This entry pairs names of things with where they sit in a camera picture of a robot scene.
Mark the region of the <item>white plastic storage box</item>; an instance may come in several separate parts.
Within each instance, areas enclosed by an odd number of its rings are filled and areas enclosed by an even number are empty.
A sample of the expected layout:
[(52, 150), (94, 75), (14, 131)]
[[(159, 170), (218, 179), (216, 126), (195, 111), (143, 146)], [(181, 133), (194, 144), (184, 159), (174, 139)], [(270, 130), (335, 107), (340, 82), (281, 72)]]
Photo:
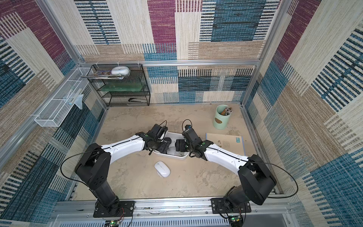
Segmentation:
[(166, 133), (166, 138), (170, 138), (172, 140), (171, 144), (169, 145), (169, 148), (167, 149), (167, 153), (163, 154), (160, 153), (159, 151), (154, 150), (153, 154), (160, 157), (177, 159), (177, 160), (185, 160), (189, 156), (190, 153), (187, 151), (185, 152), (176, 151), (176, 146), (175, 146), (176, 141), (179, 139), (184, 141), (184, 137), (182, 136), (182, 134), (168, 131)]

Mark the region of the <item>white slim mouse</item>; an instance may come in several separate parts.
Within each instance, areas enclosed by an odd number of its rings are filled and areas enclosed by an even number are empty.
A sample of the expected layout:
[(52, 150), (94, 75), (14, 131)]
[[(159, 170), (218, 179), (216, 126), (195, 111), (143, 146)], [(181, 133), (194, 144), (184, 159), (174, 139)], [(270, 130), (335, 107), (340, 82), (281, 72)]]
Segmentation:
[(162, 161), (156, 162), (154, 167), (157, 171), (157, 174), (162, 178), (169, 177), (171, 174), (171, 170), (169, 169), (169, 167)]

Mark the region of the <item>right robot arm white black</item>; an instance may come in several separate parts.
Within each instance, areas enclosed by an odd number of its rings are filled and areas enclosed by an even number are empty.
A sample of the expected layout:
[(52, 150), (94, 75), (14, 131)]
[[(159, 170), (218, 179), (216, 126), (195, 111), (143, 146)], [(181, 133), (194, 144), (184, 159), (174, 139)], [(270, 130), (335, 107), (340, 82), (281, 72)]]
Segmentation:
[(247, 210), (247, 203), (262, 205), (276, 186), (276, 179), (266, 163), (258, 155), (240, 156), (227, 151), (208, 140), (202, 140), (187, 125), (182, 132), (183, 140), (176, 142), (177, 151), (190, 152), (191, 158), (217, 163), (238, 175), (241, 185), (233, 186), (219, 203), (222, 213)]

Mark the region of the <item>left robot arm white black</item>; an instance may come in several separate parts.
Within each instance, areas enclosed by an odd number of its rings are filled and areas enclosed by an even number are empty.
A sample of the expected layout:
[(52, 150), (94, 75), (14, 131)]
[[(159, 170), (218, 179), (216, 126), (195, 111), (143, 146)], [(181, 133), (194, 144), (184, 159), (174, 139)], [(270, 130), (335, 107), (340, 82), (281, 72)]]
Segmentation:
[(164, 151), (171, 139), (166, 137), (167, 126), (155, 124), (147, 133), (138, 132), (132, 137), (108, 145), (91, 144), (75, 166), (75, 173), (108, 210), (116, 209), (119, 198), (107, 182), (109, 166), (135, 152), (143, 150)]

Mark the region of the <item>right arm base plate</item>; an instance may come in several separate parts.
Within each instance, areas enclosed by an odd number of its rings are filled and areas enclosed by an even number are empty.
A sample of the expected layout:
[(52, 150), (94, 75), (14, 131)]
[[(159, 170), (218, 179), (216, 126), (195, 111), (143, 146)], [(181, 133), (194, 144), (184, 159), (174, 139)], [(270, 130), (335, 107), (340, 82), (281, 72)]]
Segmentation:
[(248, 202), (241, 203), (240, 205), (233, 205), (230, 201), (224, 198), (211, 198), (210, 199), (212, 212), (214, 214), (231, 214), (231, 213), (250, 213), (251, 207)]

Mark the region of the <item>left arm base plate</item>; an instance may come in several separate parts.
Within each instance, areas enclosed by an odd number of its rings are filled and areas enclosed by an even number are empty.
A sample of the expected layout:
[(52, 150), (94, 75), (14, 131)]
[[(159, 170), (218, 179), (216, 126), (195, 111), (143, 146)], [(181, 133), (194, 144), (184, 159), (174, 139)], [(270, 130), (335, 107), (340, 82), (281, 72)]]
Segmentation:
[(109, 207), (103, 206), (99, 201), (95, 203), (94, 218), (132, 217), (135, 201), (116, 201)]

